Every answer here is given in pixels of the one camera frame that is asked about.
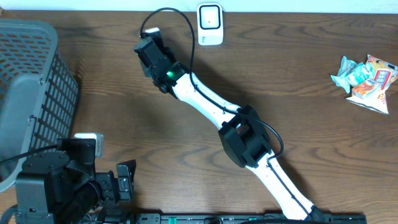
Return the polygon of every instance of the black metal base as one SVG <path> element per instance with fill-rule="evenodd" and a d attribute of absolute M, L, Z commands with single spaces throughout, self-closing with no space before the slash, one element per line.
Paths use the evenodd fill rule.
<path fill-rule="evenodd" d="M 331 215 L 323 214 L 325 223 L 367 224 L 365 215 Z M 142 213 L 136 215 L 137 224 L 240 224 L 252 220 L 285 219 L 281 213 L 265 215 L 159 215 Z"/>

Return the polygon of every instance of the gray plastic basket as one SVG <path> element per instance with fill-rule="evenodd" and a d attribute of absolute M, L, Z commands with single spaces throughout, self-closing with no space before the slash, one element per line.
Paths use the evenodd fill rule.
<path fill-rule="evenodd" d="M 0 161 L 69 138 L 78 85 L 44 22 L 0 19 Z M 25 159 L 0 167 L 0 192 Z"/>

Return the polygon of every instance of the white wall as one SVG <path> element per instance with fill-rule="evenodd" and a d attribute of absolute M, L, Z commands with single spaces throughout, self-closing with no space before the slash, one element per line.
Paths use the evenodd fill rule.
<path fill-rule="evenodd" d="M 4 9 L 196 11 L 199 0 L 0 0 Z M 398 0 L 218 0 L 226 12 L 398 13 Z"/>

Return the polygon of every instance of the snack wrapper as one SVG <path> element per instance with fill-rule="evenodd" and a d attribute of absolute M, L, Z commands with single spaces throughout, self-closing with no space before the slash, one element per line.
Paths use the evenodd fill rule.
<path fill-rule="evenodd" d="M 367 78 L 373 78 L 373 73 L 369 67 L 362 62 L 354 67 L 351 66 L 351 68 L 348 68 L 340 76 L 335 77 L 331 75 L 331 79 L 337 86 L 343 87 L 346 93 L 350 92 L 351 86 L 357 86 Z"/>
<path fill-rule="evenodd" d="M 351 97 L 347 100 L 359 106 L 388 114 L 386 90 L 398 78 L 398 67 L 371 55 L 368 55 L 368 61 L 364 66 L 366 71 L 371 74 L 359 85 L 352 85 L 354 88 Z"/>
<path fill-rule="evenodd" d="M 337 76 L 331 75 L 331 79 L 336 83 L 336 86 L 341 86 L 344 90 L 349 93 L 351 89 L 349 83 L 346 81 L 346 77 L 351 71 L 357 66 L 356 62 L 348 60 L 345 56 L 341 59 L 340 69 L 338 70 Z"/>

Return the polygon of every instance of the wooden table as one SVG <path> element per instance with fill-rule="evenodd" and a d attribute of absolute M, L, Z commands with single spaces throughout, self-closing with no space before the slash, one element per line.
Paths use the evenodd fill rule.
<path fill-rule="evenodd" d="M 134 208 L 164 213 L 263 213 L 279 205 L 247 169 L 223 151 L 217 129 L 191 106 L 144 78 L 132 50 L 148 12 L 6 11 L 49 22 L 59 50 L 82 80 L 73 132 L 105 135 L 97 171 L 137 160 Z M 187 13 L 196 30 L 196 14 Z M 191 35 L 178 14 L 147 23 L 189 63 Z M 197 44 L 194 71 L 208 87 L 250 104 L 285 142 L 279 162 L 316 206 L 364 213 L 369 223 L 398 220 L 398 83 L 387 91 L 390 115 L 345 100 L 330 79 L 343 55 L 372 54 L 398 64 L 398 16 L 225 13 L 224 42 Z M 0 210 L 16 203 L 0 195 Z"/>

